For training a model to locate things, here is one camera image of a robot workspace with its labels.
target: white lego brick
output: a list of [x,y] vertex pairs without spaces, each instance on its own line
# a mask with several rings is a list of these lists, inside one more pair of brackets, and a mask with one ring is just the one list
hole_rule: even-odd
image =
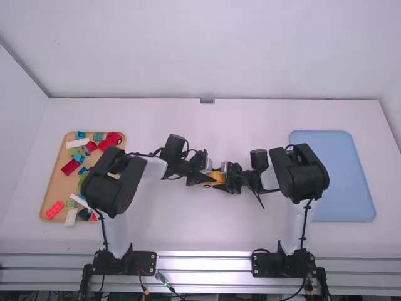
[[89,138],[65,142],[65,148],[72,149],[73,147],[79,147],[79,146],[86,145],[88,142],[89,142]]
[[78,213],[78,208],[73,208],[68,210],[67,218],[65,219],[65,225],[67,227],[73,226],[75,224],[77,213]]
[[88,208],[91,210],[91,208],[88,205],[88,202],[86,202],[83,198],[76,196],[75,194],[71,193],[70,198],[76,201],[77,203],[80,203],[82,206],[85,208]]

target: yellow object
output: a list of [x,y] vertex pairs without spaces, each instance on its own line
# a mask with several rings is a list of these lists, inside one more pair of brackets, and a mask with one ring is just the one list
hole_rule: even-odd
[[202,183],[202,187],[203,188],[210,188],[210,187],[215,186],[215,185],[224,184],[225,177],[224,177],[224,174],[221,171],[207,172],[206,176],[212,177],[216,181],[215,182]]

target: white wall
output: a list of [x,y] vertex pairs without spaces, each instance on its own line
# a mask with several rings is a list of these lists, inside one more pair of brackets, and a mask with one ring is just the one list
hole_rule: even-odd
[[[393,118],[398,0],[1,1],[54,97],[378,98]],[[401,145],[401,134],[397,134]]]
[[[0,45],[0,221],[6,213],[48,101],[48,97]],[[46,160],[46,154],[40,159]]]

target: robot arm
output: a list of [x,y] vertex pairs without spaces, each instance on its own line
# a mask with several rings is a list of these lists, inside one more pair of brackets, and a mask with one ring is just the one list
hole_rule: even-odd
[[[183,137],[170,135],[164,148],[149,155],[126,154],[109,147],[91,169],[82,184],[81,194],[86,197],[88,207],[99,215],[105,244],[95,255],[92,274],[139,275],[136,269],[142,262],[141,253],[145,253],[146,261],[149,252],[132,251],[126,210],[141,179],[170,179],[178,175],[186,177],[187,186],[202,184],[231,194],[241,193],[242,186],[246,186],[261,204],[260,194],[281,191],[288,204],[286,234],[278,243],[277,253],[252,255],[253,276],[303,277],[305,282],[305,272],[310,274],[315,268],[313,256],[305,248],[310,220],[308,210],[329,185],[327,170],[309,146],[298,144],[292,150],[271,149],[271,166],[266,150],[252,150],[252,169],[244,171],[238,163],[232,162],[223,162],[221,168],[213,169],[206,150],[190,150],[188,146],[183,151],[185,143],[188,142]],[[195,154],[187,160],[190,151]],[[149,275],[155,271],[155,253],[151,252],[151,257]],[[90,276],[90,273],[84,274],[82,283]]]

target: red lego brick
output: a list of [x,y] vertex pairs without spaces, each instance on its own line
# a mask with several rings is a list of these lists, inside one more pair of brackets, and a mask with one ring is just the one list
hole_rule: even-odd
[[105,150],[107,150],[110,146],[112,146],[112,144],[110,143],[109,140],[103,140],[99,142],[99,149],[104,152]]
[[123,137],[116,132],[109,132],[106,135],[106,140],[109,141],[113,146],[116,146],[123,141]]
[[96,217],[96,214],[92,212],[90,215],[90,221],[98,221],[98,218]]
[[77,169],[81,163],[79,163],[77,160],[72,159],[69,163],[65,164],[63,168],[61,168],[61,171],[68,176],[71,174],[75,169]]
[[86,145],[82,147],[83,151],[87,156],[89,156],[92,152],[98,149],[98,145],[93,141],[89,141]]
[[52,205],[49,210],[46,211],[45,215],[48,219],[54,218],[64,208],[64,202],[57,201],[56,204]]
[[93,152],[98,149],[98,145],[93,141],[89,141],[85,147],[90,152]]

